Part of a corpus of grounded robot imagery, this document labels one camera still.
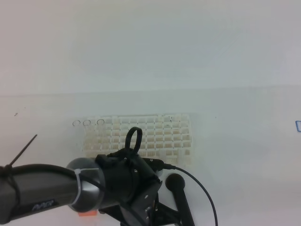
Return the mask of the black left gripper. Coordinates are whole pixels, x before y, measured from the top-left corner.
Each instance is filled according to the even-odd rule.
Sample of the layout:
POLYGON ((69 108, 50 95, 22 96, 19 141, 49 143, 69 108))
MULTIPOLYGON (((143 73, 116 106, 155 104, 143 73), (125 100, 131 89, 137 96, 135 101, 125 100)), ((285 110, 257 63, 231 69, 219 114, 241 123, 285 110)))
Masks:
POLYGON ((135 211, 143 225, 183 225, 180 211, 160 203, 158 199, 162 181, 157 173, 171 165, 125 150, 109 155, 99 154, 95 162, 103 173, 105 188, 135 211))

